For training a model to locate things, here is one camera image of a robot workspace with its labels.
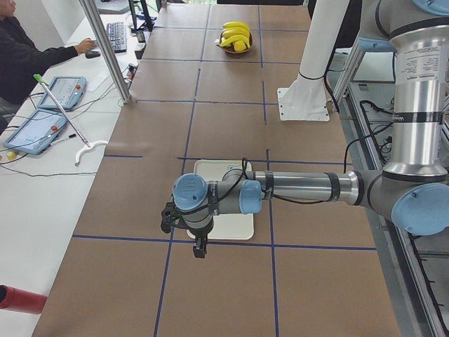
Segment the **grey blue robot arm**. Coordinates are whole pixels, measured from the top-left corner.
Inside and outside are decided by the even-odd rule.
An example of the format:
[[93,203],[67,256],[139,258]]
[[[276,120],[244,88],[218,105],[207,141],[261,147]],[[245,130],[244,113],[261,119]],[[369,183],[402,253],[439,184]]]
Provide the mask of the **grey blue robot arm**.
[[397,53],[393,145],[379,171],[294,173],[249,171],[246,165],[205,181],[188,173],[174,183],[161,229],[190,231],[204,258],[214,218],[258,213],[262,202],[344,201],[363,206],[415,236],[448,226],[448,172],[438,160],[448,69],[447,1],[364,1],[359,46]]

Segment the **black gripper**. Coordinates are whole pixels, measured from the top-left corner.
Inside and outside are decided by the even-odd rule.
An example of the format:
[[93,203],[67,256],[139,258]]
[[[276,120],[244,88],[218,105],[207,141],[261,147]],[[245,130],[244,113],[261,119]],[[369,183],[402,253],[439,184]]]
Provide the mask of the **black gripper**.
[[193,213],[183,215],[189,231],[198,240],[198,248],[193,247],[196,258],[205,258],[207,254],[208,234],[213,229],[213,217],[208,213]]

